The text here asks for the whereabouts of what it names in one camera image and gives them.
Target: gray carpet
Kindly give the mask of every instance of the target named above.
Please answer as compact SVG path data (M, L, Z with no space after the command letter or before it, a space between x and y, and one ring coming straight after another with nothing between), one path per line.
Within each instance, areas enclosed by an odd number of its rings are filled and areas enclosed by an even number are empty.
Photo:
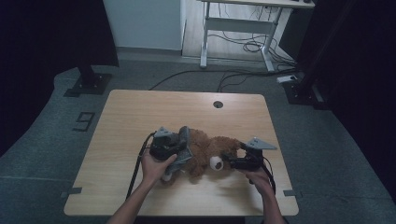
M235 68L210 65L207 69ZM120 61L120 68L95 66L96 72L113 75L106 92L78 98L64 97L78 79L78 70L58 75L47 106L0 158L0 223L105 223L108 217L68 217L63 210L64 193L74 183L109 92L148 90L172 74L198 69L192 63L144 61ZM216 91L222 75L181 75L155 90ZM264 95L300 207L297 216L287 217L290 223L395 223L394 202L331 111L290 105L276 77L251 77L224 91ZM95 113L87 132L73 131L80 125L76 122L80 112ZM246 217L245 222L258 224L261 219Z

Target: forearm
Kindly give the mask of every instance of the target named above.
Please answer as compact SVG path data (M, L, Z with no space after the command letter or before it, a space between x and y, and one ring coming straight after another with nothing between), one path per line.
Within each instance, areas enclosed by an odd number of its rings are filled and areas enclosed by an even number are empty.
M264 223L284 224L284 219L280 213L276 196L268 183L261 185L262 206L264 214Z
M140 207L145 201L146 196L153 187L153 183L142 182L129 196L129 198L122 204L117 212L111 217L107 224L123 224L123 223L134 223L137 214L139 213Z

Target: wooden table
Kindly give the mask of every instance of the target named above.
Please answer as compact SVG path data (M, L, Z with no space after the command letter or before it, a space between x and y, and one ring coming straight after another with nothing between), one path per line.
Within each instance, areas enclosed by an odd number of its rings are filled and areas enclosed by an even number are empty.
M223 103L215 108L214 102ZM257 94L112 91L97 124L90 146L78 172L74 189L64 208L69 216L103 216L124 202L136 157L146 137L161 126L177 133L187 125L209 136L228 136L247 142L257 136L276 146L264 150L272 163L276 197L284 216L298 213L288 172L264 97ZM245 155L239 150L239 157ZM134 188L142 178L141 169ZM191 182L182 174L174 185L157 183L145 200L139 216L260 216L262 199L237 171L207 169Z
M261 53L264 58L265 65L269 72L274 72L275 69L272 64L272 57L269 53L272 39L274 37L277 24L279 22L282 9L284 7L291 8L313 8L315 4L311 1L305 3L303 0L291 1L291 0L199 0L207 3L206 14L205 14L205 26L204 26L204 42L201 48L201 62L200 66L206 68L207 64L207 33L209 30L214 31L229 31L239 33L250 33L250 34L261 34L267 35L268 38L265 45L262 47ZM253 5L263 7L278 7L276 17L273 21L248 21L248 20L236 20L228 18L212 18L209 16L210 3L226 3L226 4L239 4L239 5Z

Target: power strip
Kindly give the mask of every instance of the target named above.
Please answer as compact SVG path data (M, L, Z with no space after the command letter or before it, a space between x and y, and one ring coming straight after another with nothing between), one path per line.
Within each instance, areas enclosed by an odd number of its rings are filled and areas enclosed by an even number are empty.
M276 82L281 84L283 82L290 82L290 81L295 81L297 80L296 76L286 76L286 77L279 77L276 79Z

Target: stuffed animal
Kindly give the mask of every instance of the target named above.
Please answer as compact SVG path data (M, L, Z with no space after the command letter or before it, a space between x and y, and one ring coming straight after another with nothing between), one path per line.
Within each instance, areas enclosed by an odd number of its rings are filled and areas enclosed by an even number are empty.
M230 163L221 158L222 154L236 157L236 151L241 148L241 143L224 136L209 138L206 133L200 130L190 129L190 151L192 158L182 167L182 170L197 178L204 174L207 166L215 171L230 170ZM162 182L172 185L177 179L180 171L172 173L171 176L163 177Z

